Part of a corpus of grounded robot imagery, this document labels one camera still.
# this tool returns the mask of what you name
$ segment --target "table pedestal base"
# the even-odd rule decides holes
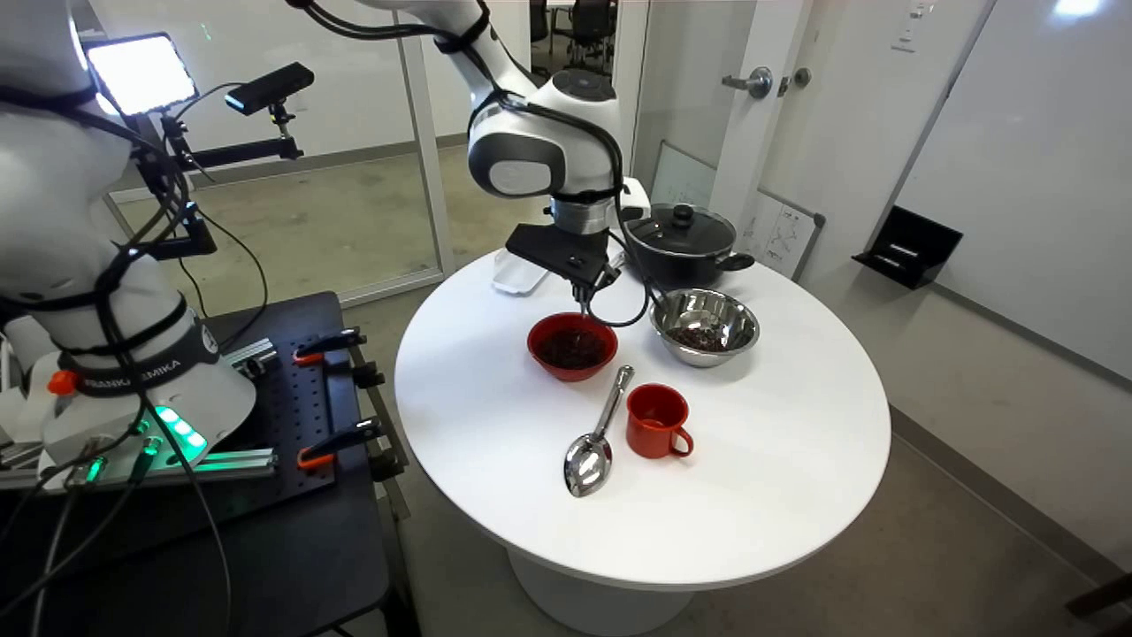
[[[562,625],[596,637],[638,637],[677,620],[694,593],[688,592],[618,592],[566,575],[550,566],[513,566],[529,597]]]

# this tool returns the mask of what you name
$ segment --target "black pot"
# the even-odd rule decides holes
[[[625,265],[655,291],[713,285],[730,270],[750,270],[736,251],[736,227],[690,205],[655,205],[625,221]]]

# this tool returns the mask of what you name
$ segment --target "red mug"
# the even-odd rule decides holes
[[[638,386],[630,393],[625,437],[641,457],[690,457],[694,435],[684,429],[688,398],[671,386]]]

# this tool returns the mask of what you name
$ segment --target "red bowl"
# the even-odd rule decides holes
[[[617,358],[617,331],[605,321],[562,310],[533,321],[529,350],[558,380],[583,380]]]

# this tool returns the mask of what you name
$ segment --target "mug handle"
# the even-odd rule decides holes
[[[698,437],[688,429],[671,432],[670,454],[671,457],[690,457],[698,450]]]

